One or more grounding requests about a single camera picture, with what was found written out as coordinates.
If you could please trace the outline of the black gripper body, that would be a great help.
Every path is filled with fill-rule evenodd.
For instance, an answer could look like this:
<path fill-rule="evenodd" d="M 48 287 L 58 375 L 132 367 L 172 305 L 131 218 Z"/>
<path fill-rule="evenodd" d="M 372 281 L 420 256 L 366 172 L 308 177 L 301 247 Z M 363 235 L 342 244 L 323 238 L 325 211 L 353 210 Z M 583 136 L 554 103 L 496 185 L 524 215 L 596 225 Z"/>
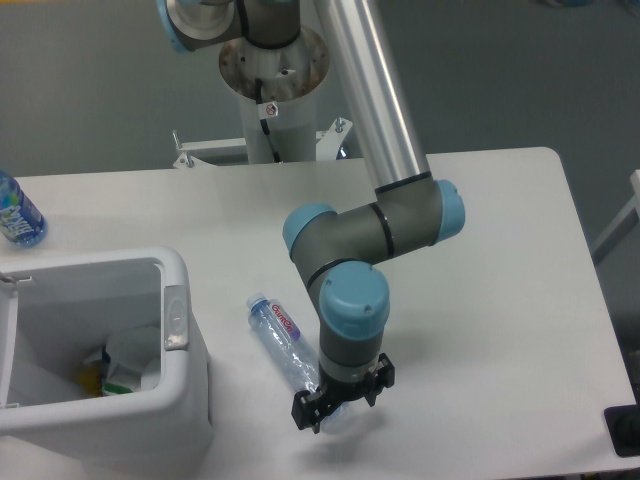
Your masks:
<path fill-rule="evenodd" d="M 367 372 L 355 382 L 342 382 L 320 368 L 319 413 L 333 413 L 339 406 L 364 398 L 373 406 L 373 374 Z"/>

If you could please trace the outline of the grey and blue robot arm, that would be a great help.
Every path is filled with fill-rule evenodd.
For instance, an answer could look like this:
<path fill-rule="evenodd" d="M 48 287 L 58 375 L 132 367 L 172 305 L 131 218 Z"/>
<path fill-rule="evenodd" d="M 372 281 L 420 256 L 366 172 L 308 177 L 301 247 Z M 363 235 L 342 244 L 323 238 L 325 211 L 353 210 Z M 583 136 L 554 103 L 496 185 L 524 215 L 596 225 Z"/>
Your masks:
<path fill-rule="evenodd" d="M 329 74 L 345 95 L 371 192 L 346 209 L 327 197 L 290 213 L 282 236 L 319 321 L 312 386 L 294 395 L 301 430 L 318 430 L 341 406 L 374 404 L 394 384 L 382 350 L 390 316 L 379 265 L 457 235 L 465 208 L 433 177 L 419 144 L 374 1 L 318 1 L 320 26 L 297 1 L 160 1 L 170 44 L 219 48 L 218 69 L 239 103 L 252 163 L 316 160 L 315 103 Z"/>

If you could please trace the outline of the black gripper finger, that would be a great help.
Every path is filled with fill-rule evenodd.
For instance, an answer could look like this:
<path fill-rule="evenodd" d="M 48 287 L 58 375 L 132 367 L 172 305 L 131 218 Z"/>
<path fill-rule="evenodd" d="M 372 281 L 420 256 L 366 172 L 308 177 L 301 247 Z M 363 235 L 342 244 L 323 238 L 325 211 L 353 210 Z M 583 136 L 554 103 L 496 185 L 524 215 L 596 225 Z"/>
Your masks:
<path fill-rule="evenodd" d="M 320 432 L 321 422 L 329 415 L 329 396 L 322 391 L 302 390 L 293 397 L 291 416 L 297 428 Z"/>
<path fill-rule="evenodd" d="M 382 391 L 392 388 L 394 384 L 395 366 L 386 353 L 380 353 L 374 370 L 367 372 L 363 378 L 364 398 L 368 405 L 374 406 Z"/>

